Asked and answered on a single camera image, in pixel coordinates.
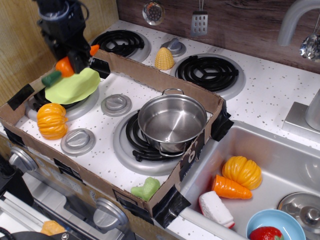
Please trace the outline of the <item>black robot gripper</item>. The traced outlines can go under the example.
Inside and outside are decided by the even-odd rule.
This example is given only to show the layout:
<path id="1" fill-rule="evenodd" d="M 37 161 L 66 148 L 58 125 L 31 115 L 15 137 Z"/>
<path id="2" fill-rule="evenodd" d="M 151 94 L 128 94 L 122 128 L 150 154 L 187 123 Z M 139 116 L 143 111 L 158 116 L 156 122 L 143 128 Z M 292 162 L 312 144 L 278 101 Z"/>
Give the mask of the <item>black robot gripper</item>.
<path id="1" fill-rule="evenodd" d="M 50 51 L 56 59 L 68 56 L 75 74 L 91 64 L 90 45 L 84 37 L 86 20 L 82 8 L 88 8 L 79 0 L 37 0 L 37 21 Z"/>

